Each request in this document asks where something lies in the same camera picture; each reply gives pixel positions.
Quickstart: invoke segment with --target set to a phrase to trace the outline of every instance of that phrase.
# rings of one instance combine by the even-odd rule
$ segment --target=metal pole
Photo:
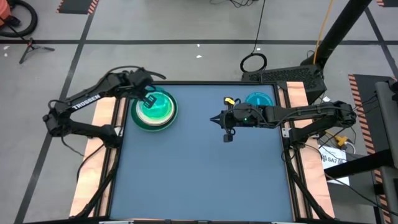
[[[338,16],[329,32],[318,46],[316,63],[323,69],[331,53],[343,40],[348,31],[354,26],[361,14],[372,0],[349,0],[346,7]],[[311,65],[314,55],[302,61],[300,65]]]
[[[340,177],[374,170],[382,166],[394,166],[394,161],[392,160],[391,151],[389,149],[327,168],[324,171],[327,175],[338,179]]]

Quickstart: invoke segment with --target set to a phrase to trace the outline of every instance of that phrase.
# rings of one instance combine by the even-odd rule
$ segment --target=green bowl
[[[177,102],[170,93],[167,93],[159,87],[156,87],[155,92],[148,94],[154,95],[158,98],[158,100],[155,102],[152,108],[148,109],[142,105],[141,101],[135,99],[131,105],[131,118],[141,129],[145,131],[161,131],[169,127],[177,117]],[[161,111],[159,109],[160,107],[165,107],[165,105],[167,106],[167,104],[172,106],[167,108],[166,111]],[[166,115],[171,113],[171,117],[167,116],[166,118],[162,118],[162,113],[166,113]]]

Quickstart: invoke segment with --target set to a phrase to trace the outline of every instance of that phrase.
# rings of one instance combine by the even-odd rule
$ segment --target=gray floor
[[[32,37],[48,40],[79,40],[86,15],[56,14],[58,1],[28,0],[40,21]],[[333,5],[325,34],[347,0]],[[140,65],[163,73],[169,80],[239,80],[239,63],[253,48],[246,44],[201,44],[200,39],[254,39],[261,12],[260,2],[234,8],[224,2],[207,0],[101,0],[91,24],[88,40],[198,40],[196,44],[94,45],[86,44],[80,55],[68,94],[94,85],[108,69],[118,65]],[[316,40],[328,1],[268,0],[259,39]],[[397,9],[372,2],[370,10],[386,40],[398,40]],[[24,17],[23,11],[16,14]],[[345,40],[377,40],[365,15]],[[69,72],[77,45],[51,45],[55,52],[38,51],[19,65],[24,45],[0,44],[0,217],[13,223],[45,137],[41,117],[47,102],[58,98]],[[268,69],[298,65],[313,45],[258,45],[268,57]],[[398,60],[398,46],[388,46]],[[260,65],[253,59],[246,69]],[[353,103],[348,74],[393,76],[380,45],[341,45],[325,67],[326,95],[332,100]],[[94,105],[73,115],[90,122]],[[359,126],[357,151],[365,154]],[[353,137],[348,130],[345,134]],[[83,151],[86,139],[68,136],[65,140]],[[75,175],[81,158],[53,139],[24,221],[67,218],[75,191]],[[342,220],[374,222],[369,206],[333,201]]]

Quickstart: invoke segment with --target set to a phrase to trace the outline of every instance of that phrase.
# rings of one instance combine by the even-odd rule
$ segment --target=yellow cable
[[[330,9],[331,9],[331,5],[332,5],[332,4],[333,4],[333,0],[330,0],[328,12],[326,13],[325,19],[323,20],[322,27],[321,27],[321,31],[319,32],[319,37],[318,37],[317,45],[315,46],[315,53],[313,54],[313,62],[312,62],[313,64],[315,64],[315,61],[316,61],[316,59],[317,59],[319,41],[321,41],[322,34],[323,34],[323,28],[325,28],[325,24],[326,24],[326,21],[328,20],[328,17],[329,17],[329,13],[330,13]]]

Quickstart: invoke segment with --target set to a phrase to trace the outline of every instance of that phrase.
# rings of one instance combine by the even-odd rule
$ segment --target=tripod leg
[[[21,59],[19,60],[19,64],[24,63],[25,57],[29,53],[29,49],[30,49],[30,46],[27,46],[26,49],[25,49],[24,54],[22,55]]]

